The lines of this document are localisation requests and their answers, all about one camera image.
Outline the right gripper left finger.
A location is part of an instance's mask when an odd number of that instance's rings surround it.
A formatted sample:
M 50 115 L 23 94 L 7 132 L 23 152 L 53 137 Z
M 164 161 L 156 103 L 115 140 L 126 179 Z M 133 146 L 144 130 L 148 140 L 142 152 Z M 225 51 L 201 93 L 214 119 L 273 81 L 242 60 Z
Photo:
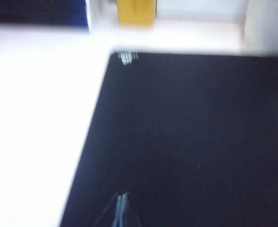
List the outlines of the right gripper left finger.
M 122 204 L 122 195 L 118 195 L 117 196 L 117 203 L 116 203 L 115 217 L 114 217 L 114 220 L 112 222 L 111 227 L 118 227 L 119 226 L 121 204 Z

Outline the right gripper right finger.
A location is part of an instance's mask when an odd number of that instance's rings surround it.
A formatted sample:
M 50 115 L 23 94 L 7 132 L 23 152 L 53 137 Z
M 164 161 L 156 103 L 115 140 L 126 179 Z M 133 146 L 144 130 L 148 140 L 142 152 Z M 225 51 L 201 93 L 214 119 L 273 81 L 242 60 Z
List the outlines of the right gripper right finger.
M 121 200 L 121 226 L 122 227 L 139 227 L 140 221 L 133 209 L 128 194 L 124 193 Z

